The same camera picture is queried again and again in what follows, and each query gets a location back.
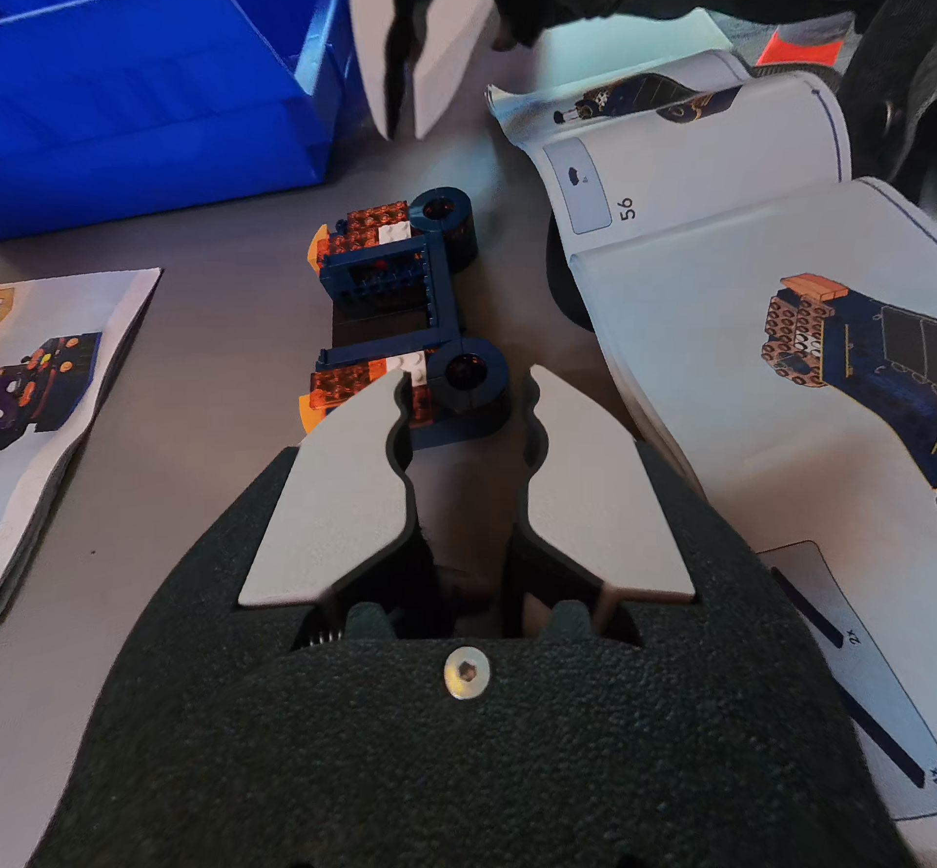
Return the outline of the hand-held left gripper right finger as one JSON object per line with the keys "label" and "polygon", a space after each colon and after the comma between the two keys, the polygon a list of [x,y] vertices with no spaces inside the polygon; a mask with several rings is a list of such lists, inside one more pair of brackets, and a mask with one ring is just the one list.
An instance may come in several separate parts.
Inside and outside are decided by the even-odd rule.
{"label": "hand-held left gripper right finger", "polygon": [[691,604],[695,586],[629,429],[542,365],[524,386],[520,599],[579,601],[601,635],[623,633],[626,602]]}

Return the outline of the blue and orange brick model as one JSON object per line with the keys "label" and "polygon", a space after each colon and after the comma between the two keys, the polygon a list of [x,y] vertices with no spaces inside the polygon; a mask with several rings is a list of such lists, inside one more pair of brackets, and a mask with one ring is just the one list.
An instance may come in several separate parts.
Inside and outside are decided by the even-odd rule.
{"label": "blue and orange brick model", "polygon": [[486,438],[504,426],[507,361],[491,342],[467,335],[452,282],[477,255],[471,201],[456,187],[322,224],[307,261],[333,306],[332,345],[299,398],[306,432],[393,370],[411,378],[414,449]]}

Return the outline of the closed booklet, purple arcade picture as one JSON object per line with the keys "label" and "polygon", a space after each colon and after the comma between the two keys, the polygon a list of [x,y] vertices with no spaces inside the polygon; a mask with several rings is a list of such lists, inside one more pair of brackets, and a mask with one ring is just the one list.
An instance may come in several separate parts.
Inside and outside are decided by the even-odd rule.
{"label": "closed booklet, purple arcade picture", "polygon": [[120,370],[159,268],[1,289],[1,611]]}

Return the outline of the open instruction booklet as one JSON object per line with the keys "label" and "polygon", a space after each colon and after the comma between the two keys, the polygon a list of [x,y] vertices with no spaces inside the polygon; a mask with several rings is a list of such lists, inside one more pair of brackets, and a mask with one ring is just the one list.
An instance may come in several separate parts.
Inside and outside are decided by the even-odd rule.
{"label": "open instruction booklet", "polygon": [[706,51],[489,85],[632,416],[779,581],[935,862],[936,233],[833,91]]}

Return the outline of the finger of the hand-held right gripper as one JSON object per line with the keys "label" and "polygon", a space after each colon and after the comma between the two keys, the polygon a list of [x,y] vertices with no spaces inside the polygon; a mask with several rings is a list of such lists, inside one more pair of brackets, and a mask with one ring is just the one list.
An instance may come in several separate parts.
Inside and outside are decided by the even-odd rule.
{"label": "finger of the hand-held right gripper", "polygon": [[373,122],[391,140],[405,91],[408,30],[397,0],[349,0],[359,70]]}
{"label": "finger of the hand-held right gripper", "polygon": [[412,75],[414,135],[424,139],[449,107],[486,27],[493,0],[430,0]]}

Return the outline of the black round disc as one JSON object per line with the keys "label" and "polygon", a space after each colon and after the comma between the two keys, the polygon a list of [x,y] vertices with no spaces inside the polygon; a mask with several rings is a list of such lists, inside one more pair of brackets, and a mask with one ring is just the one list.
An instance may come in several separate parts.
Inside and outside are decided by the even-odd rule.
{"label": "black round disc", "polygon": [[559,311],[571,323],[593,334],[591,317],[568,265],[554,213],[550,215],[547,229],[545,272],[550,294]]}

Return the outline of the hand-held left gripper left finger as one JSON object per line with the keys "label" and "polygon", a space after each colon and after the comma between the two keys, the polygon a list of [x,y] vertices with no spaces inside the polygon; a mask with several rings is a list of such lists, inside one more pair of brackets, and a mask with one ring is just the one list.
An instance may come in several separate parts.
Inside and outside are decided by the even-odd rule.
{"label": "hand-held left gripper left finger", "polygon": [[410,374],[391,370],[302,440],[240,607],[321,602],[405,542],[416,525],[405,475],[410,391]]}

